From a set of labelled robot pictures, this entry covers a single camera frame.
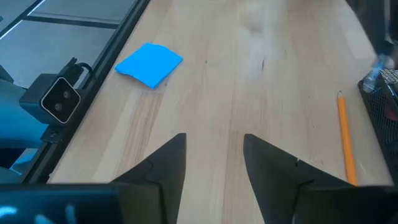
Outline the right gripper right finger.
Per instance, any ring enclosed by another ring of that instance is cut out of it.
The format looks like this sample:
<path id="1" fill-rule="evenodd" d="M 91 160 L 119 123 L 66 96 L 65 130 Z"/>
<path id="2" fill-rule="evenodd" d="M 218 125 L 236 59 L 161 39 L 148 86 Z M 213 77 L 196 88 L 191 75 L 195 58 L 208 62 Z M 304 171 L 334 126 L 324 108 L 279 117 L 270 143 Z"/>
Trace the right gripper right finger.
<path id="1" fill-rule="evenodd" d="M 244 135 L 243 154 L 265 224 L 292 224 L 302 187 L 350 186 L 253 134 Z"/>

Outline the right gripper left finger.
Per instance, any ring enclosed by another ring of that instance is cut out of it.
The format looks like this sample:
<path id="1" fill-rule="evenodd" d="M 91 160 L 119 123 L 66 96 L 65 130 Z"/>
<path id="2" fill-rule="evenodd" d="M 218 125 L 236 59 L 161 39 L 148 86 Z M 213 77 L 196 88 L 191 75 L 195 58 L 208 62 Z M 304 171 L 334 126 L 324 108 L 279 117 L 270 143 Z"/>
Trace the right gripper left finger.
<path id="1" fill-rule="evenodd" d="M 187 135 L 179 133 L 112 183 L 124 224 L 176 224 L 186 171 Z"/>

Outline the orange pencil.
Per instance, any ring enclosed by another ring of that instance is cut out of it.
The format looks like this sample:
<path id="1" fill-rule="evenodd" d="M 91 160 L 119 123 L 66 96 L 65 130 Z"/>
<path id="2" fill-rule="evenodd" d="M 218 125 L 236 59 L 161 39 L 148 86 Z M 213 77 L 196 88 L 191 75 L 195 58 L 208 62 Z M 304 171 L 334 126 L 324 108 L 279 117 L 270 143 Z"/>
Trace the orange pencil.
<path id="1" fill-rule="evenodd" d="M 341 91 L 337 94 L 338 113 L 340 118 L 341 139 L 343 144 L 343 154 L 345 157 L 345 171 L 347 180 L 351 185 L 357 185 L 356 168 L 354 155 L 351 144 L 351 136 L 349 132 L 348 115 L 346 111 L 346 103 Z"/>

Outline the blue sticky note pad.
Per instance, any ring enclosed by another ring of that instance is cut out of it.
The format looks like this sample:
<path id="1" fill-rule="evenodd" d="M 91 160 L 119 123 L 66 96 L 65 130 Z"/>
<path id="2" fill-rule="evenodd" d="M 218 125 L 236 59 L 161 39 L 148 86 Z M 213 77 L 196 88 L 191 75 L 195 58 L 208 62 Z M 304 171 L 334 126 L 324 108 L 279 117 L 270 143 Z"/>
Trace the blue sticky note pad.
<path id="1" fill-rule="evenodd" d="M 155 89 L 182 61 L 181 56 L 163 45 L 145 43 L 117 64 L 115 71 Z"/>

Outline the blue-handled scissors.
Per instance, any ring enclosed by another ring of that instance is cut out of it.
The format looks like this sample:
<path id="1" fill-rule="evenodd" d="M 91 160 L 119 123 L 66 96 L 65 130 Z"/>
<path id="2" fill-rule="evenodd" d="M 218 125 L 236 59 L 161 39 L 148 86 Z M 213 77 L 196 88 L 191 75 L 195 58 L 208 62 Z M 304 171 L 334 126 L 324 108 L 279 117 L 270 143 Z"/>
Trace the blue-handled scissors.
<path id="1" fill-rule="evenodd" d="M 384 64 L 387 61 L 387 55 L 378 55 L 377 59 L 374 61 L 371 70 L 369 73 L 363 78 L 363 87 L 362 89 L 366 93 L 371 93 L 374 91 L 377 83 L 377 78 L 379 76 L 380 70 L 384 68 Z"/>

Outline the black mesh desk organizer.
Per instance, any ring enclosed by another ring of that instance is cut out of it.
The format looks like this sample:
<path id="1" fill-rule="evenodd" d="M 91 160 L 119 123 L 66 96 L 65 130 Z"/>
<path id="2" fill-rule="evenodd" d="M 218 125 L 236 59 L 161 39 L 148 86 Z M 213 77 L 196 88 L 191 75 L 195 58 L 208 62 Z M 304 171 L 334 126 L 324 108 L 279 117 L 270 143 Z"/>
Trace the black mesh desk organizer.
<path id="1" fill-rule="evenodd" d="M 363 90 L 362 81 L 358 88 L 392 181 L 398 185 L 398 70 L 381 70 L 370 93 Z"/>

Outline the black aluminium table frame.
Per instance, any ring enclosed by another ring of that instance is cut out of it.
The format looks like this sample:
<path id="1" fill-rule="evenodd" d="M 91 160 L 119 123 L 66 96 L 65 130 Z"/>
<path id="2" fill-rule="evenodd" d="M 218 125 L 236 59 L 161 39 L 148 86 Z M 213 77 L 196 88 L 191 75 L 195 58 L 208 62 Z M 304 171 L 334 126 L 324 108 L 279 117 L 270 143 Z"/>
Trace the black aluminium table frame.
<path id="1" fill-rule="evenodd" d="M 78 63 L 76 58 L 72 58 L 59 74 L 39 76 L 40 80 L 45 81 L 42 85 L 45 90 L 32 93 L 32 90 L 38 89 L 38 86 L 33 84 L 28 93 L 21 98 L 20 103 L 28 107 L 28 112 L 48 126 L 40 138 L 41 145 L 32 164 L 22 175 L 22 184 L 45 184 L 48 181 L 149 3 L 150 0 L 135 1 L 92 67 L 83 62 Z M 76 96 L 78 99 L 77 103 L 70 106 L 72 110 L 67 113 L 66 122 L 57 121 L 56 116 L 46 112 L 45 107 L 39 105 L 44 101 L 46 94 L 55 96 L 57 93 L 60 94 L 61 100 L 68 96 Z"/>

